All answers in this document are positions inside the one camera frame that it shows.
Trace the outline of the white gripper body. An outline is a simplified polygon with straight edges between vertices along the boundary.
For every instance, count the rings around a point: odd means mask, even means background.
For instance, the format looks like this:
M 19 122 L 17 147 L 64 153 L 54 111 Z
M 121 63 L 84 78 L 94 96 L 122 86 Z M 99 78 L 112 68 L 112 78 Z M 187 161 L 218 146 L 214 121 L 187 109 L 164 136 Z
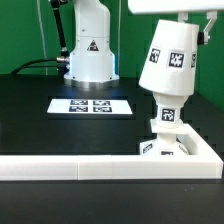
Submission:
M 133 14 L 169 14 L 224 10 L 224 0 L 128 0 Z

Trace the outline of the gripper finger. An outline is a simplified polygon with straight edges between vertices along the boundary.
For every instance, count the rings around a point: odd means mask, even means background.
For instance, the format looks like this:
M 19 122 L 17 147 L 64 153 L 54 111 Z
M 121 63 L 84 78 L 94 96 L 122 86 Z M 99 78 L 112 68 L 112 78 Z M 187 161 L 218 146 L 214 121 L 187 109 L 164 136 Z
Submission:
M 208 23 L 205 26 L 205 28 L 198 33 L 198 39 L 197 39 L 198 45 L 207 45 L 208 44 L 208 42 L 210 40 L 209 32 L 217 20 L 217 15 L 218 15 L 217 11 L 208 11 L 206 13 L 206 18 L 208 20 Z
M 179 22 L 185 22 L 188 20 L 188 14 L 185 12 L 181 12 L 178 14 L 178 21 Z

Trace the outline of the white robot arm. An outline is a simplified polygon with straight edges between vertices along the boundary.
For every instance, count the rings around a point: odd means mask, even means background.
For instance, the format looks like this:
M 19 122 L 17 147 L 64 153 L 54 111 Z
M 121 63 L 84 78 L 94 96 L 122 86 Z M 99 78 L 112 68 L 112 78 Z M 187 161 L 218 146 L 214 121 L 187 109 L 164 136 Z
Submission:
M 114 86 L 115 56 L 110 50 L 110 12 L 99 0 L 73 0 L 76 44 L 64 75 L 67 85 L 85 88 Z M 224 0 L 128 0 L 133 14 L 168 14 L 224 10 Z

